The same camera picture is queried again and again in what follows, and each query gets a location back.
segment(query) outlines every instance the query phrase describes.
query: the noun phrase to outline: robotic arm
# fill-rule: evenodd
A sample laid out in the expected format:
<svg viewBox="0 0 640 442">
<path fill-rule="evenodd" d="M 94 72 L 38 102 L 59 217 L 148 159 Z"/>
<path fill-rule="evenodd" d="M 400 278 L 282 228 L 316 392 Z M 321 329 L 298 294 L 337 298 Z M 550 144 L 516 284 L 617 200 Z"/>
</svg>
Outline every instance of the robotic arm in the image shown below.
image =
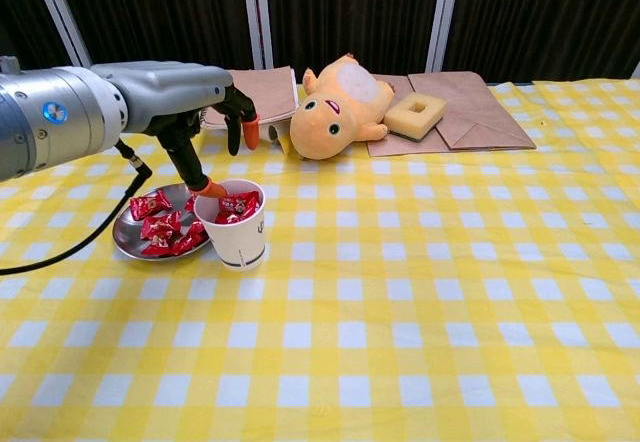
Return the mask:
<svg viewBox="0 0 640 442">
<path fill-rule="evenodd" d="M 191 144 L 200 110 L 225 115 L 232 155 L 241 125 L 247 146 L 258 144 L 253 102 L 218 67 L 143 61 L 21 72 L 2 57 L 0 69 L 0 182 L 102 152 L 134 132 L 158 137 L 192 192 L 220 197 Z"/>
</svg>

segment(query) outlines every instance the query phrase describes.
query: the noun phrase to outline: table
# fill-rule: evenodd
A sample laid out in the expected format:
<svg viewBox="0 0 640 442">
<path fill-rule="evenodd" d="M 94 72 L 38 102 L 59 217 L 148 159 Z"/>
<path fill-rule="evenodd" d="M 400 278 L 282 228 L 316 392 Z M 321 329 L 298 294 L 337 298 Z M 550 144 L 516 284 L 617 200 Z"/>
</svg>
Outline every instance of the table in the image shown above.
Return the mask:
<svg viewBox="0 0 640 442">
<path fill-rule="evenodd" d="M 124 258 L 105 233 L 0 280 L 0 437 L 640 438 L 640 81 L 491 87 L 536 151 L 302 162 L 195 139 L 264 186 L 267 260 Z M 127 142 L 178 181 L 155 140 Z M 96 227 L 114 150 L 0 185 L 4 267 Z"/>
</svg>

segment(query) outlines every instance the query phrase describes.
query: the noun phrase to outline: stuffed toy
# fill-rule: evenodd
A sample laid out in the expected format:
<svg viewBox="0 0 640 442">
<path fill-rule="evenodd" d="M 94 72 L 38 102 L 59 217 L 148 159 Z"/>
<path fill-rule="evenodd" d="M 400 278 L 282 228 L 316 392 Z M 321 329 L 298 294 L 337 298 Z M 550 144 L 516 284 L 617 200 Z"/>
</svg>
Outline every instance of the stuffed toy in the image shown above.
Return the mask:
<svg viewBox="0 0 640 442">
<path fill-rule="evenodd" d="M 326 66 L 316 78 L 307 69 L 302 85 L 308 97 L 291 119 L 290 137 L 308 159 L 328 159 L 354 141 L 379 140 L 393 89 L 376 80 L 351 54 Z"/>
</svg>

